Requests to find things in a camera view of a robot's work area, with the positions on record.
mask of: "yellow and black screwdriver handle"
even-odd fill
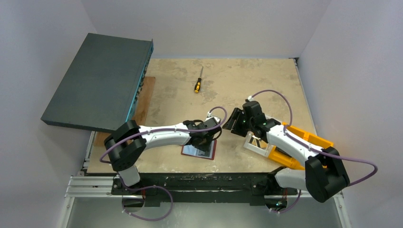
[[[201,68],[200,72],[200,77],[197,79],[196,85],[194,85],[194,92],[198,93],[200,91],[200,87],[202,85],[202,73],[203,73],[203,67]]]

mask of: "white cable connector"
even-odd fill
[[[248,101],[254,101],[255,99],[253,99],[252,96],[248,96],[247,100],[248,100]]]

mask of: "robotic hand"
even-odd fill
[[[335,148],[322,148],[287,131],[279,121],[267,118],[260,104],[253,99],[246,100],[242,110],[235,108],[223,129],[242,137],[253,132],[255,137],[277,146],[305,167],[304,171],[290,168],[277,171],[275,178],[282,188],[307,190],[314,199],[325,202],[350,184],[343,162],[329,157],[339,156]]]
[[[147,127],[138,126],[136,121],[124,123],[108,138],[104,145],[107,152],[101,157],[109,156],[112,169],[119,173],[125,185],[132,186],[140,181],[140,175],[134,163],[147,149],[166,145],[192,145],[207,151],[214,135],[221,131],[221,119],[210,116],[205,121],[186,120],[172,126]]]

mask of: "beige table surface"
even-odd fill
[[[202,66],[202,87],[196,94],[194,84]],[[205,119],[206,113],[218,105],[230,116],[249,95],[275,89],[289,100],[293,125],[314,132],[293,59],[151,59],[147,76],[155,77],[156,82],[146,126]],[[289,121],[287,105],[277,94],[262,93],[255,99],[266,115]],[[213,114],[223,117],[220,110]],[[279,167],[243,148],[244,142],[245,138],[223,130],[213,161],[181,155],[181,147],[171,145],[144,151],[136,166],[140,172],[267,172]],[[113,172],[110,165],[98,161],[104,151],[103,147],[92,147],[88,173]]]

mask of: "wall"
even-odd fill
[[[317,131],[379,165],[344,190],[353,227],[402,227],[403,1],[332,1],[298,61]],[[345,162],[351,180],[371,166]]]
[[[153,57],[289,58],[302,53],[330,0],[82,2],[99,34],[153,38]]]
[[[88,32],[78,0],[0,1],[0,224],[55,227],[89,133],[40,121]]]

